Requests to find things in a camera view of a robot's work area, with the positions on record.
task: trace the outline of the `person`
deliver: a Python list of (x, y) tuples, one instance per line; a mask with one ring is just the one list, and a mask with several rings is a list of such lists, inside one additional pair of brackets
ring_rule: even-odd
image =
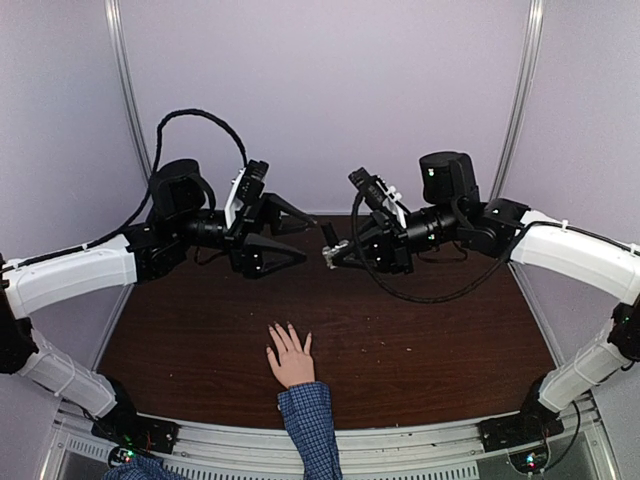
[[(316, 381), (311, 357), (311, 332), (302, 345), (294, 326), (269, 326), (275, 350), (267, 346), (267, 360), (276, 380), (286, 388), (278, 395), (284, 426), (304, 465), (305, 480), (342, 480), (333, 426), (329, 387)], [(138, 455), (109, 470), (102, 480), (183, 480), (168, 472), (162, 459)]]

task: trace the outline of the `human hand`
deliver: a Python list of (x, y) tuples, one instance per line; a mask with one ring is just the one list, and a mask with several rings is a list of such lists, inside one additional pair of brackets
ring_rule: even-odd
[(273, 349), (267, 347), (267, 359), (271, 371), (285, 388), (315, 382), (316, 376), (313, 370), (313, 358), (311, 358), (311, 332), (307, 335), (302, 347), (296, 329), (291, 324), (288, 324), (288, 327), (289, 333), (277, 323), (275, 328), (269, 326), (269, 334), (278, 350), (278, 358), (276, 358)]

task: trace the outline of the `finger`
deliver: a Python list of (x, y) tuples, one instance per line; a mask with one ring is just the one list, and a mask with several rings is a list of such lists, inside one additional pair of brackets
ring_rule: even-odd
[(284, 343), (282, 342), (280, 335), (278, 335), (278, 332), (276, 332), (271, 325), (269, 325), (269, 335), (271, 335), (271, 338), (273, 339), (273, 343), (276, 344), (278, 355), (282, 355), (283, 353), (286, 353), (287, 347), (284, 346)]
[(271, 371), (275, 374), (276, 370), (280, 368), (278, 364), (278, 359), (276, 358), (276, 353), (273, 351), (271, 347), (267, 347), (267, 360), (269, 360), (269, 365), (271, 366)]
[(309, 332), (307, 334), (307, 339), (304, 342), (304, 353), (306, 353), (307, 355), (311, 355), (311, 339), (312, 335), (311, 332)]
[(276, 331), (280, 335), (280, 338), (282, 339), (284, 346), (287, 347), (287, 350), (295, 350), (295, 347), (293, 346), (293, 342), (291, 341), (291, 337), (289, 337), (289, 334), (285, 331), (284, 328), (280, 326), (279, 323), (276, 323)]
[(291, 341), (293, 342), (293, 346), (298, 352), (302, 353), (302, 345), (300, 345), (300, 339), (298, 338), (298, 333), (296, 332), (296, 329), (291, 324), (289, 324), (288, 327), (289, 327), (289, 335), (291, 335)]

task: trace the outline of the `white wall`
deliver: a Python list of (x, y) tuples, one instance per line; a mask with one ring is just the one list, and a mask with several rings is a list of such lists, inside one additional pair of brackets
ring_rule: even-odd
[[(0, 251), (26, 257), (119, 225), (144, 182), (134, 157), (104, 2), (0, 5)], [(119, 289), (39, 312), (34, 323), (91, 364)], [(33, 479), (57, 403), (0, 376), (2, 478)]]
[[(489, 195), (520, 65), (526, 1), (122, 2), (149, 150), (169, 110), (201, 107), (271, 163), (267, 188), (348, 212), (359, 166), (423, 205), (418, 158), (471, 154)], [(182, 119), (165, 160), (190, 155), (226, 198), (240, 165), (221, 130)]]
[[(539, 63), (503, 196), (640, 243), (640, 8), (633, 0), (547, 2)], [(527, 270), (565, 358), (616, 302), (558, 275)], [(623, 478), (638, 478), (640, 370), (595, 390)]]

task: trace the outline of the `blue plaid shirt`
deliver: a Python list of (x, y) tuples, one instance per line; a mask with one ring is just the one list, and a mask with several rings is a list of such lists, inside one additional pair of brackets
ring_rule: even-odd
[[(291, 387), (278, 395), (287, 433), (302, 463), (305, 480), (342, 480), (340, 457), (331, 414), (329, 387), (321, 382)], [(137, 456), (108, 471), (103, 480), (182, 480), (162, 468), (162, 460)]]

